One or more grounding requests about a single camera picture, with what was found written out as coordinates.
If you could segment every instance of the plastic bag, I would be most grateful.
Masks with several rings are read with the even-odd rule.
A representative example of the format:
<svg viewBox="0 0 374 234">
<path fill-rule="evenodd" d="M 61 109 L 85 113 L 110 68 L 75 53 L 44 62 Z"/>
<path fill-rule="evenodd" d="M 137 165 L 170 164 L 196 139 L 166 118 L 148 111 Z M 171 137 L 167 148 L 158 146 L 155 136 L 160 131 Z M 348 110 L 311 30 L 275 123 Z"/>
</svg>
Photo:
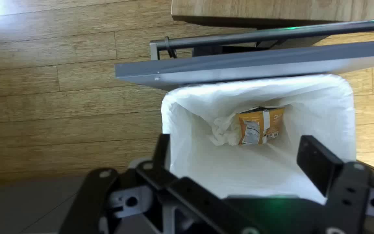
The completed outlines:
<svg viewBox="0 0 374 234">
<path fill-rule="evenodd" d="M 235 110 L 284 106 L 281 134 L 264 145 L 215 146 L 210 124 Z M 171 135 L 170 171 L 218 197 L 295 194 L 325 198 L 296 164 L 301 135 L 313 135 L 344 161 L 356 160 L 353 92 L 331 74 L 186 86 L 162 101 L 162 131 Z"/>
</svg>

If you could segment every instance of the trash can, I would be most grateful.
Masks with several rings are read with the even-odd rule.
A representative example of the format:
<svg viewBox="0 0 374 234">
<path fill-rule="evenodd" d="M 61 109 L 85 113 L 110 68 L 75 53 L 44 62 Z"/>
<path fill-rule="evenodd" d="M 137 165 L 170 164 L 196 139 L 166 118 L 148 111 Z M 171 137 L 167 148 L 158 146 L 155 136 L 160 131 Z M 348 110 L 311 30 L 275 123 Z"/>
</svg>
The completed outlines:
<svg viewBox="0 0 374 234">
<path fill-rule="evenodd" d="M 214 145 L 211 123 L 237 108 L 282 106 L 279 136 L 263 145 Z M 170 171 L 189 176 L 218 197 L 297 195 L 325 198 L 296 164 L 300 137 L 313 135 L 343 161 L 356 160 L 355 110 L 349 83 L 314 74 L 184 86 L 162 101 L 170 134 Z"/>
</svg>

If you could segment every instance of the wooden floor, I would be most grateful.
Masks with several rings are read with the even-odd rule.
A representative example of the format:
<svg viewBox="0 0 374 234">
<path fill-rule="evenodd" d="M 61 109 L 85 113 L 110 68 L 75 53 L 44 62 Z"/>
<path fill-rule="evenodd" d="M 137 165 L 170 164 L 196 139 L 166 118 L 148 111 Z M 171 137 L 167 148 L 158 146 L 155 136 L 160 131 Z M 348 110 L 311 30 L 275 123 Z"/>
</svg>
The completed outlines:
<svg viewBox="0 0 374 234">
<path fill-rule="evenodd" d="M 148 42 L 164 36 L 254 30 L 173 22 L 170 5 L 170 0 L 0 5 L 0 183 L 101 166 L 123 170 L 132 159 L 151 156 L 165 92 L 114 80 L 113 65 L 148 60 Z M 374 33 L 345 34 L 317 45 L 370 40 Z M 358 158 L 374 165 L 374 68 L 343 76 L 356 95 Z"/>
</svg>

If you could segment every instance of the screw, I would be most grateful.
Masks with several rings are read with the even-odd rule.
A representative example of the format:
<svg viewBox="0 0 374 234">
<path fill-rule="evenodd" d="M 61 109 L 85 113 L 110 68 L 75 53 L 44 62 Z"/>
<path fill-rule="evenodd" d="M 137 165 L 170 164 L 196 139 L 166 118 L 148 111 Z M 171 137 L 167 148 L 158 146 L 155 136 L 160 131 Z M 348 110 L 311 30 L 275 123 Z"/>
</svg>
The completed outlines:
<svg viewBox="0 0 374 234">
<path fill-rule="evenodd" d="M 327 228 L 327 230 L 325 230 L 325 233 L 326 234 L 346 234 L 344 231 L 336 227 Z"/>
<path fill-rule="evenodd" d="M 242 230 L 242 234 L 259 234 L 259 231 L 253 227 L 246 227 Z"/>
<path fill-rule="evenodd" d="M 358 170 L 364 170 L 365 169 L 365 166 L 363 166 L 362 164 L 360 163 L 355 163 L 354 164 L 354 167 Z"/>
<path fill-rule="evenodd" d="M 144 170 L 150 170 L 150 169 L 152 169 L 153 168 L 153 163 L 151 163 L 151 162 L 146 162 L 146 163 L 144 163 L 144 165 L 142 165 L 142 168 L 144 169 Z"/>
<path fill-rule="evenodd" d="M 99 173 L 100 178 L 106 178 L 106 177 L 109 177 L 109 176 L 110 176 L 110 170 L 102 171 L 101 173 Z"/>
</svg>

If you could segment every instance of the orange food packaging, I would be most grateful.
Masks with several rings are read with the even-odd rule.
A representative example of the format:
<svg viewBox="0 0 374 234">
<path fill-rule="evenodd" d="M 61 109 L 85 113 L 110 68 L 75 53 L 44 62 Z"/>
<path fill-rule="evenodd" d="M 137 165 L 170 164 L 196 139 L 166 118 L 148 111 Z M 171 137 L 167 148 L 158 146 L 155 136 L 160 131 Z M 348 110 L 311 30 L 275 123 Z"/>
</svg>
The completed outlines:
<svg viewBox="0 0 374 234">
<path fill-rule="evenodd" d="M 255 107 L 235 115 L 242 132 L 239 145 L 265 144 L 276 138 L 282 126 L 285 108 Z"/>
</svg>

